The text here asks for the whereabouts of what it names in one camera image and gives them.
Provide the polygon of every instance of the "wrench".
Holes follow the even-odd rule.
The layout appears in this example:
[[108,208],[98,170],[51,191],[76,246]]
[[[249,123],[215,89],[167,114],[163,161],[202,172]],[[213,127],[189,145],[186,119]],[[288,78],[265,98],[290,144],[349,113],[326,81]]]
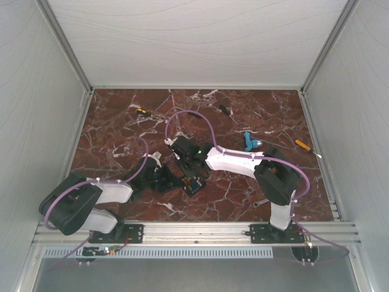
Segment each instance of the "wrench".
[[264,204],[264,203],[267,203],[269,200],[268,199],[263,199],[262,201],[259,201],[259,202],[254,202],[253,203],[253,206],[254,208],[257,208],[259,207],[260,205]]

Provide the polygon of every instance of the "red marble surface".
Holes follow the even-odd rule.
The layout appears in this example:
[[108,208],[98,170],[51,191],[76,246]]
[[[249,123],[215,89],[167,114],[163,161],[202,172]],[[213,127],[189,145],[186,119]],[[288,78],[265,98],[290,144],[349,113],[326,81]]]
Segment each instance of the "red marble surface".
[[[233,118],[219,110],[223,104],[232,109]],[[136,109],[152,111],[153,117],[141,117]],[[161,162],[176,175],[182,175],[173,162],[172,152],[164,144],[167,119],[176,111],[191,109],[207,116],[215,128],[220,146],[244,150],[243,134],[261,139],[263,146],[279,148],[291,162],[299,165],[311,180],[311,191],[295,208],[301,221],[331,221],[317,159],[294,141],[312,145],[297,91],[246,90],[96,90],[86,117],[72,171],[88,177],[119,179],[140,159],[136,139],[147,140],[150,153],[159,151]],[[198,117],[182,114],[170,127],[170,137],[184,133],[198,144],[211,142],[207,124]],[[298,191],[305,185],[301,180]],[[183,190],[166,194],[147,191],[141,200],[128,204],[105,204],[128,220],[151,221],[268,221],[270,203],[253,207],[264,199],[257,182],[243,175],[212,172],[207,187],[193,197]]]

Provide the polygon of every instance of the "orange handle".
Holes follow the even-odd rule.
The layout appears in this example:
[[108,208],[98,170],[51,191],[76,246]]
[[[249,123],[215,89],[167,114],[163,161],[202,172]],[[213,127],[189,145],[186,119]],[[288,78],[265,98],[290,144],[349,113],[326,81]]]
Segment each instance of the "orange handle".
[[310,146],[305,145],[305,144],[302,143],[302,141],[300,141],[300,140],[296,140],[296,144],[299,145],[299,146],[301,146],[301,147],[303,147],[306,151],[311,151]]

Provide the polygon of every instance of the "small tool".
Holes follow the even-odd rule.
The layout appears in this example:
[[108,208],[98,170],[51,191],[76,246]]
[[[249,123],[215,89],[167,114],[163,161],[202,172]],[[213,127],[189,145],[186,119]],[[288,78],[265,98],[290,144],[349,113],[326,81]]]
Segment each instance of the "small tool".
[[302,143],[302,141],[296,140],[296,144],[299,145],[299,146],[301,146],[301,147],[303,147],[306,151],[315,154],[317,157],[322,158],[322,156],[321,156],[320,154],[317,154],[316,152],[314,152],[314,150],[313,150],[310,146],[308,146],[308,145]]
[[143,117],[151,117],[151,116],[152,116],[151,112],[146,111],[146,110],[143,109],[143,108],[137,108],[137,109],[136,109],[136,112],[137,112],[138,114],[141,114]]
[[267,203],[268,201],[269,201],[268,199],[263,199],[262,201],[254,202],[253,206],[254,206],[254,208],[258,208],[260,205]]
[[231,116],[231,113],[228,111],[228,109],[224,106],[224,105],[219,105],[219,108],[221,109],[221,111],[223,113],[225,113],[226,115],[228,115],[236,124],[238,124],[236,122],[236,120]]
[[251,149],[258,148],[258,146],[262,146],[262,141],[251,139],[250,132],[245,132],[243,136],[244,141],[246,142],[246,148],[244,151],[250,151]]

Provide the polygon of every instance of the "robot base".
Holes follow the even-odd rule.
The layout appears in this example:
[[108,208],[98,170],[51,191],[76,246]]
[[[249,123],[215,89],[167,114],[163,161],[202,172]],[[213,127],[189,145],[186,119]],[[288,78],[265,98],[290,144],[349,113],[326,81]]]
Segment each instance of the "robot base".
[[250,231],[245,232],[250,236],[251,243],[304,243],[302,230],[296,224],[290,224],[285,231],[274,228],[270,224],[251,224]]
[[128,236],[129,244],[133,243],[142,243],[143,242],[143,231],[144,225],[142,224],[123,224],[115,235],[115,229],[108,233],[104,234],[101,232],[94,232],[93,237],[89,240],[89,243],[125,243]]

